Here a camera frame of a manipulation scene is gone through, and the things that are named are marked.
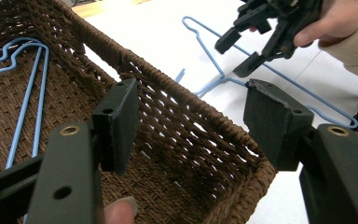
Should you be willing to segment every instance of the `fingernail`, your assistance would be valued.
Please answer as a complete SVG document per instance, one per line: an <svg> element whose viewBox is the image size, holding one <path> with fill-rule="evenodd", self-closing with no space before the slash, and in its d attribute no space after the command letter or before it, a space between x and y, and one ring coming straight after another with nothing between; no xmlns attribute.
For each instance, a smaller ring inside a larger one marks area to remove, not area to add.
<svg viewBox="0 0 358 224"><path fill-rule="evenodd" d="M138 203L136 202L135 198L132 196L118 199L118 200L114 201L113 203L111 203L109 206L111 206L115 203L123 202L123 201L130 204L133 215L136 216L136 214L138 214Z"/></svg>
<svg viewBox="0 0 358 224"><path fill-rule="evenodd" d="M310 35L307 33L298 33L295 36L294 44L296 46L304 46L310 42Z"/></svg>

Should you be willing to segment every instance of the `woven basket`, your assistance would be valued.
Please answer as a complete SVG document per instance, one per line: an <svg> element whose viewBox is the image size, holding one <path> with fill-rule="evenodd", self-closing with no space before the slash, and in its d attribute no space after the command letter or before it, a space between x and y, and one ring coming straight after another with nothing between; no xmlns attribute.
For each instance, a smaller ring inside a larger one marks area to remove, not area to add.
<svg viewBox="0 0 358 224"><path fill-rule="evenodd" d="M133 195L140 206L136 223L249 219L276 171L241 127L59 0L0 1L0 56L2 47L20 36L37 38L51 51L40 152L54 128L87 120L115 83L87 58L87 45L121 79L137 78L140 99L142 122L128 171L124 176L102 173L103 202ZM34 50L22 53L17 68L0 75L0 170L5 168L34 57ZM6 60L0 67L9 64ZM16 163L31 157L37 101L32 97L28 106Z"/></svg>

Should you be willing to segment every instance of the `white surface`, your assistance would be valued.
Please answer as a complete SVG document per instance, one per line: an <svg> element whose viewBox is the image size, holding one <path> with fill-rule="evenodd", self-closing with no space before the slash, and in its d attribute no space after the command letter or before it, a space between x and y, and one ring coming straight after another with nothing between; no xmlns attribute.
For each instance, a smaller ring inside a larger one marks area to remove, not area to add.
<svg viewBox="0 0 358 224"><path fill-rule="evenodd" d="M241 4L239 0L153 0L132 5L131 0L112 0L107 4L108 8L104 14L87 18L87 21L172 78L185 68L186 74L180 83L191 91L198 91L211 80L217 79L219 74L197 42L195 34L182 24L182 18L191 16L223 34L237 18L237 8ZM213 49L217 37L194 22L189 21L188 24L200 31L201 38L224 72L235 77L231 71L246 59L246 55L236 49L220 55ZM237 44L250 53L255 50L260 52L270 33L260 35L244 32L243 38ZM88 55L92 60L98 61L92 52L88 51ZM271 65L346 113L355 114L358 77L344 70L340 62L320 52L316 44L307 49L298 49L291 60L275 60ZM114 75L115 72L108 66L103 63L100 63L100 66ZM347 119L265 67L260 67L242 81L249 78L274 83L302 104L316 106L328 116L349 123ZM247 130L242 121L245 97L246 88L228 82L206 93L202 100ZM315 116L313 124L316 127L324 122L326 121ZM298 175L299 172L280 172L249 223L308 223Z"/></svg>

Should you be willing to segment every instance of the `finger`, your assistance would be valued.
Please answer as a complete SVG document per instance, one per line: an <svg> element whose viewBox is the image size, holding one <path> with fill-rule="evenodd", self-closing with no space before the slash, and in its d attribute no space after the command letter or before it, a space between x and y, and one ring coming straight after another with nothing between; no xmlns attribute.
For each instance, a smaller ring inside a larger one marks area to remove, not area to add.
<svg viewBox="0 0 358 224"><path fill-rule="evenodd" d="M255 26L252 26L251 28L249 28L250 32L255 32L257 30L257 28Z"/></svg>
<svg viewBox="0 0 358 224"><path fill-rule="evenodd" d="M104 208L105 224L133 224L137 211L133 197L117 200Z"/></svg>
<svg viewBox="0 0 358 224"><path fill-rule="evenodd" d="M328 22L321 19L316 21L296 34L294 44L297 47L305 46L312 41L321 38L329 31Z"/></svg>

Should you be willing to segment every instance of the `clamp jaw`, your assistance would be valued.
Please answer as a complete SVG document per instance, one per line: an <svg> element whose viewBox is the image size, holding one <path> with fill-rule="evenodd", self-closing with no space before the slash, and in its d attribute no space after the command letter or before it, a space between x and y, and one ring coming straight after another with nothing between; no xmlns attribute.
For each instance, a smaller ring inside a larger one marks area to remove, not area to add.
<svg viewBox="0 0 358 224"><path fill-rule="evenodd" d="M0 172L0 223L103 223L99 164L124 175L140 123L135 78L115 84L88 123L56 128L46 152Z"/></svg>
<svg viewBox="0 0 358 224"><path fill-rule="evenodd" d="M261 55L254 52L248 59L234 69L239 77L248 77L265 61L277 58L290 59L296 46L295 35L307 25L320 19L323 0L241 0L245 2L238 8L239 17L234 26L221 36L215 48L222 54L241 38L240 32L251 27L260 34L271 30L267 19L277 18L278 26L263 48Z"/></svg>
<svg viewBox="0 0 358 224"><path fill-rule="evenodd" d="M314 129L313 113L271 83L251 78L247 88L243 121L269 162L279 171L303 164L310 224L358 223L358 133L334 124Z"/></svg>

